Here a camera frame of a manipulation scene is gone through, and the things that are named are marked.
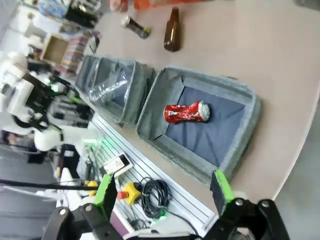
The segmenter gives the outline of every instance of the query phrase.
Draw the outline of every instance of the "crushed soda can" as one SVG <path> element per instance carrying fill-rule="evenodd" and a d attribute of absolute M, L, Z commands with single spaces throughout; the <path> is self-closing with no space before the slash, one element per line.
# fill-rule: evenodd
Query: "crushed soda can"
<path fill-rule="evenodd" d="M 204 101 L 196 101 L 190 106 L 167 105 L 163 111 L 168 123 L 176 124 L 181 121 L 205 122 L 210 118 L 210 109 Z"/>

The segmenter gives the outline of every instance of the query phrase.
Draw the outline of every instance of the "table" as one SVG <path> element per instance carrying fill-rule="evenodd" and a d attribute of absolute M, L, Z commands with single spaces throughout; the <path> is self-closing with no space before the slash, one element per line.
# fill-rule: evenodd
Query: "table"
<path fill-rule="evenodd" d="M 320 92 L 320 14 L 293 1 L 237 0 L 179 5 L 183 46 L 163 47 L 171 6 L 132 15 L 152 27 L 142 40 L 121 27 L 124 15 L 105 15 L 97 26 L 104 38 L 98 55 L 136 59 L 156 70 L 175 65 L 210 75 L 231 76 L 262 98 L 261 119 L 231 182 L 257 202 L 274 199 L 291 172 L 310 129 Z M 143 143 L 133 127 L 112 125 L 207 207 L 214 208 L 207 187 L 186 176 Z"/>

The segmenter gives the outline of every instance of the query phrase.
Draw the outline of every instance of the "white label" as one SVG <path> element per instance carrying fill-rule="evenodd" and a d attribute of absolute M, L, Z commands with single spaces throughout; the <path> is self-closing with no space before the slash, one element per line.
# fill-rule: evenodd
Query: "white label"
<path fill-rule="evenodd" d="M 65 157 L 73 157 L 74 155 L 75 155 L 74 151 L 69 151 L 69 150 L 64 151 Z"/>
<path fill-rule="evenodd" d="M 116 171 L 122 169 L 125 164 L 121 161 L 120 157 L 116 157 L 115 159 L 108 162 L 103 166 L 104 170 L 107 174 L 114 174 Z"/>

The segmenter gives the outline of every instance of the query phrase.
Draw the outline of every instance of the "floor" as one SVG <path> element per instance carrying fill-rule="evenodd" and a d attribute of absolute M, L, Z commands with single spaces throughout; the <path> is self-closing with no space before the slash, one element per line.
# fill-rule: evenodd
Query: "floor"
<path fill-rule="evenodd" d="M 319 239 L 320 104 L 300 156 L 275 202 L 292 240 Z"/>

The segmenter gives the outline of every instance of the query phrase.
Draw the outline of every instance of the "dark blue bin lining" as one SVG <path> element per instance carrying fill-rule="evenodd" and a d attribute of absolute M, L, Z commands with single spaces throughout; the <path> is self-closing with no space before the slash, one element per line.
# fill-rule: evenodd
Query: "dark blue bin lining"
<path fill-rule="evenodd" d="M 179 105 L 203 100 L 209 104 L 210 119 L 206 122 L 170 123 L 166 135 L 219 167 L 225 159 L 245 112 L 245 105 L 204 91 L 185 87 Z"/>

